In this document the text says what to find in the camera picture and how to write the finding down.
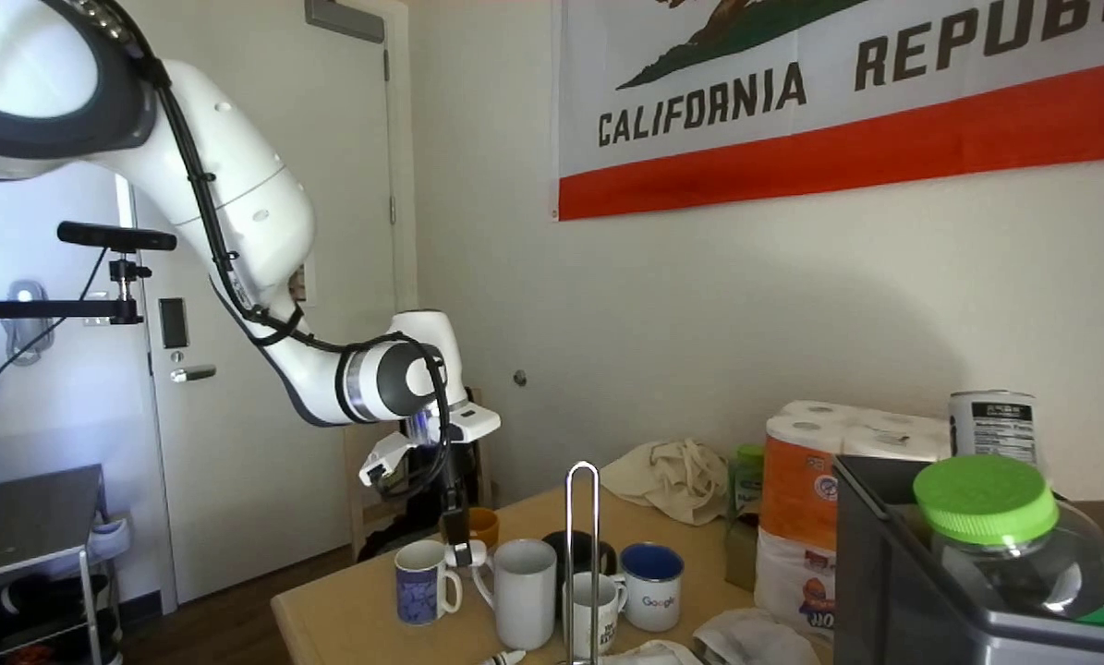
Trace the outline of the orange mug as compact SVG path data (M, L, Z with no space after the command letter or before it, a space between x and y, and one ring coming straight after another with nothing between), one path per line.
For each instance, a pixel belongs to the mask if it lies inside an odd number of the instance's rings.
M497 546L501 521L496 511L481 508L481 506L471 506L468 509L467 525L468 538L480 540L488 550L492 550Z

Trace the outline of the blue patterned mug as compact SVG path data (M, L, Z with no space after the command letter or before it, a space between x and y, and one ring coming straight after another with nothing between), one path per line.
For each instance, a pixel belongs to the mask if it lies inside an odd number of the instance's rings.
M460 610L460 577L446 563L446 543L423 539L394 556L396 614L403 624L425 626Z

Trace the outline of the tall white mug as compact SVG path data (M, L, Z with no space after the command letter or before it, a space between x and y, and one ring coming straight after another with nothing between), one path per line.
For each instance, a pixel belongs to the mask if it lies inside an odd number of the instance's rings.
M473 569L474 585L495 615L505 647L535 651L552 638L556 616L558 555L551 543L508 540Z

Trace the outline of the metal paper towel holder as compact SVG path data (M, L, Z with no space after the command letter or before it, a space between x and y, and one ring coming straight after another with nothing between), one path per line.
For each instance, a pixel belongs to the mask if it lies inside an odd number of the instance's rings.
M576 476L584 473L588 477L590 490L592 490L592 502L590 502L590 568L588 568L588 590L590 603L587 603L590 623L585 632L588 638L587 653L578 656L576 653L576 602L574 601L574 588L576 588L576 505L574 504L574 488L576 487ZM578 460L565 473L564 479L564 584L563 584L563 631L564 631L564 653L565 665L599 665L599 526L601 526L601 484L599 469L587 460Z

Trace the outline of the white door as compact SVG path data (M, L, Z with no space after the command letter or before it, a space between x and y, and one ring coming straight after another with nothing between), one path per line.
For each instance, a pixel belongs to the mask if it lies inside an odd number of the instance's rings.
M310 27L304 0L121 0L157 55L199 67L301 181L318 219L304 314L323 341L365 341L415 303L415 225L399 131L399 46ZM185 244L145 285L185 300L189 345L149 327L176 601L350 542L341 428L314 428L226 314ZM171 382L180 367L212 378Z

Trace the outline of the white mug with black print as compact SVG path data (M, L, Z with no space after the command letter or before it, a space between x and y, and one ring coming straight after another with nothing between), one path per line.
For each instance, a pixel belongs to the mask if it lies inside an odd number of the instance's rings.
M602 656L611 651L616 624L627 602L623 576L598 576L595 601L592 582L592 573L580 572L564 585L563 629L565 636L572 636L570 651L574 659L590 658L594 633L597 633L595 654Z

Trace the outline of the cream tote bag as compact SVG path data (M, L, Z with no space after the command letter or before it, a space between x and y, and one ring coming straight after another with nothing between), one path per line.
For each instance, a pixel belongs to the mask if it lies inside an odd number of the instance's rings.
M688 526L722 517L729 489L725 460L694 439L641 443L599 469L599 484Z

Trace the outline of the white mug with blue inside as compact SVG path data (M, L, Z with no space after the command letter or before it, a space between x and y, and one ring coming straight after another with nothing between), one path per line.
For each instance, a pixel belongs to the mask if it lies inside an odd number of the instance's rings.
M681 620L683 557L661 543L631 543L623 548L619 564L628 622L650 633L673 630Z

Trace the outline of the white cloth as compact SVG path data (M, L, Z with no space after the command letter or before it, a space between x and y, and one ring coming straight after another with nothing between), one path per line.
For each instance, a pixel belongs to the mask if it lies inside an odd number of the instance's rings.
M705 665L684 645L669 640L649 640L629 651L601 656L597 665Z

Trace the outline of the container with green lid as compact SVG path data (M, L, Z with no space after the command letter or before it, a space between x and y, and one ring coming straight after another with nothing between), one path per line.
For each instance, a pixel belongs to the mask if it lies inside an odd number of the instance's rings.
M764 485L764 447L737 447L734 457L729 460L728 472L724 577L729 584L754 592Z

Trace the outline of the black door lock plate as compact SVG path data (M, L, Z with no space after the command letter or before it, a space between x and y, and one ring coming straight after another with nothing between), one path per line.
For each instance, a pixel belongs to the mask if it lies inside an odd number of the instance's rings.
M163 349L183 349L189 345L185 300L180 297L158 299Z

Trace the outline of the white crumpled bag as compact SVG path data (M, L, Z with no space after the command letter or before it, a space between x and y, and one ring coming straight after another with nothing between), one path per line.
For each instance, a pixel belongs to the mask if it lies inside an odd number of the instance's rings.
M760 609L708 619L694 640L697 656L707 665L822 665L808 640Z

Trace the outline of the pack of paper rolls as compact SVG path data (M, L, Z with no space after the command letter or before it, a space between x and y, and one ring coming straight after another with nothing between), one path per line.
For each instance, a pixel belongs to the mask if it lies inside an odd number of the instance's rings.
M935 462L951 453L947 422L799 400L766 424L758 508L756 606L813 638L834 640L834 460L860 455Z

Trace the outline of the metal shelf table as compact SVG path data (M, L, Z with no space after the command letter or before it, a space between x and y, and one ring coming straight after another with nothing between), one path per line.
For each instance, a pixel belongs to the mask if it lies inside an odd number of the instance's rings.
M84 609L91 623L91 647L99 661L91 576L109 580L112 603L119 619L119 581L114 556L103 539L127 534L129 522L112 521L105 502L103 471L96 465L0 483L0 585L23 576L79 576Z

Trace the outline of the grey plastic bin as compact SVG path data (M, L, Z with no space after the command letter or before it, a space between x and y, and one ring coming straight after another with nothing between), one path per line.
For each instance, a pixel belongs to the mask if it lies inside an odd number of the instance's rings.
M1104 665L1104 627L981 605L933 560L912 492L922 468L834 460L834 665Z

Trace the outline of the row of shoes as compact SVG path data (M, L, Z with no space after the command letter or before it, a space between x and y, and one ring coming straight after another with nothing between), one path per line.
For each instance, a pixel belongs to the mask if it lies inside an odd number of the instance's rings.
M99 661L79 576L23 576L0 585L0 665L124 665L107 576L91 576L91 601Z

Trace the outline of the flag with red stripe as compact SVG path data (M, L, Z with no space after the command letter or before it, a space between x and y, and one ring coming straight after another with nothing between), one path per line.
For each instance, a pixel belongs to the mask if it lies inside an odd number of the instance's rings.
M563 220L1104 160L1104 0L558 0Z

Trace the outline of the grey door closer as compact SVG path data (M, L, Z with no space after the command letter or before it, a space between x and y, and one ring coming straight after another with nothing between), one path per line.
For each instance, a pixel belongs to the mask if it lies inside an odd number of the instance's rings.
M384 43L386 27L383 18L337 0L304 0L304 21L328 32L348 35L358 41Z

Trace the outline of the clear jar with green lid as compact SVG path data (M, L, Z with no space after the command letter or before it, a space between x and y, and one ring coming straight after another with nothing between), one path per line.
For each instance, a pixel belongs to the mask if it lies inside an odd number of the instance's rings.
M995 611L1104 627L1104 530L1033 465L940 460L912 484L933 557Z

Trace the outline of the tin can with label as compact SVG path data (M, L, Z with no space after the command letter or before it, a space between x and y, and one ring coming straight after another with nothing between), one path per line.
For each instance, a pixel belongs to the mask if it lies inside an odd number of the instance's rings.
M1007 389L952 393L951 455L998 455L1045 469L1036 435L1037 398Z

